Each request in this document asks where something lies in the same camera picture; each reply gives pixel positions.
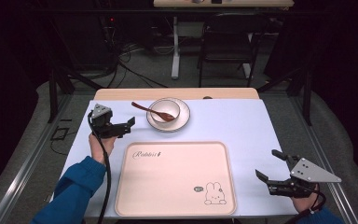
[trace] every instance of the white plate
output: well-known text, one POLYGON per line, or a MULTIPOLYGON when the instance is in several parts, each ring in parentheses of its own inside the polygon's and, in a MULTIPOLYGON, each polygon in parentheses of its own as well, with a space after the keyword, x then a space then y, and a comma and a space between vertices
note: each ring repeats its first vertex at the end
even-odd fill
POLYGON ((166 133, 176 132, 180 128, 185 126, 187 124, 188 120, 190 119, 190 109, 188 108, 188 105, 185 102, 183 102, 179 99, 176 99, 176 98, 163 98, 163 99, 157 100, 155 103, 157 103, 161 100, 171 100, 171 101, 176 102, 180 107, 179 117, 174 121, 163 123, 163 122, 157 122, 157 121, 153 120, 151 113, 147 112, 146 118, 147 118, 147 121, 149 121, 150 125, 156 129, 158 129, 159 131, 166 132, 166 133))

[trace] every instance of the black chair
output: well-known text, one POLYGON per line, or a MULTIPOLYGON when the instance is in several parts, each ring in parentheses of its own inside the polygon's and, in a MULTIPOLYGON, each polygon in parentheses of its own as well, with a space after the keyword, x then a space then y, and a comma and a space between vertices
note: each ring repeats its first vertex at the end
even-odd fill
POLYGON ((269 18, 260 14, 219 13, 209 18, 202 28, 199 87, 203 62, 237 63, 238 69, 243 63, 250 64, 249 77, 245 76, 250 87, 259 43, 268 26, 269 18))

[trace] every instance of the spoon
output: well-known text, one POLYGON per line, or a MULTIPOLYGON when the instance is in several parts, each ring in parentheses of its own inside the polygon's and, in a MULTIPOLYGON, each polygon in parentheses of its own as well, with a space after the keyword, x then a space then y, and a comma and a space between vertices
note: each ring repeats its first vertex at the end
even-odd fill
POLYGON ((152 110, 152 109, 149 109, 149 108, 146 108, 146 107, 143 107, 141 105, 138 105, 136 104, 135 102, 132 102, 131 105, 139 108, 139 109, 142 109, 142 110, 145 110, 145 111, 149 111, 151 113, 155 113, 157 115, 159 115, 160 118, 162 118, 163 120, 167 121, 167 122, 170 122, 170 121, 173 121, 175 119, 174 116, 168 114, 168 113, 162 113, 162 112, 157 112, 155 110, 152 110))

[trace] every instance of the desk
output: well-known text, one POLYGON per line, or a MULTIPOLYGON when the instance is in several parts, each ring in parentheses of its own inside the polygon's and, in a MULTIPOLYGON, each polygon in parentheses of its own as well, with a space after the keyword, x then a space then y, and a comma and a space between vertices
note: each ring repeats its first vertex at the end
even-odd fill
MULTIPOLYGON (((204 0, 202 3, 192 3, 191 0, 154 0, 154 7, 291 7, 293 0, 223 0, 222 4, 212 4, 211 0, 204 0)), ((186 36, 186 33, 178 31, 177 17, 173 18, 173 61, 172 61, 172 79, 179 78, 179 35, 186 36)), ((248 64, 243 65, 244 71, 249 71, 248 64)))
MULTIPOLYGON (((280 149, 280 145, 267 109, 263 101, 258 99, 255 89, 99 90, 94 99, 85 112, 63 172, 90 154, 88 143, 90 127, 87 123, 87 115, 96 103, 112 108, 114 115, 111 121, 113 123, 127 121, 131 117, 136 118, 131 133, 116 141, 115 149, 110 156, 112 188, 105 213, 106 217, 123 218, 116 213, 115 202, 122 159, 130 143, 211 140, 220 141, 227 146, 237 200, 237 209, 229 217, 296 214, 289 198, 269 195, 267 186, 255 176, 255 169, 267 174, 271 179, 286 179, 289 176, 286 163, 271 155, 271 150, 273 148, 280 149), (144 111, 131 106, 131 100, 137 100, 141 105, 150 105, 154 100, 168 96, 184 100, 191 111, 188 124, 176 133, 158 132, 148 124, 144 111), (204 96, 211 96, 213 99, 199 100, 204 96), (218 115, 229 113, 229 116, 226 116, 225 119, 216 119, 210 109, 216 109, 218 115)), ((103 183, 91 198, 86 217, 99 215, 105 190, 106 183, 103 183)))

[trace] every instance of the blue jacket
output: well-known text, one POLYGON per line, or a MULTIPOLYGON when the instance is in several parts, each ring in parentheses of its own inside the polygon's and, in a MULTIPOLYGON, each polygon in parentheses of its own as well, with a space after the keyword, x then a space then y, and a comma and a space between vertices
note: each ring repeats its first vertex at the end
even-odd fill
MULTIPOLYGON (((54 200, 38 212, 35 223, 81 223, 89 200, 103 183, 105 167, 91 157, 68 168, 54 190, 54 200)), ((296 224, 342 224, 327 208, 301 218, 296 224)))

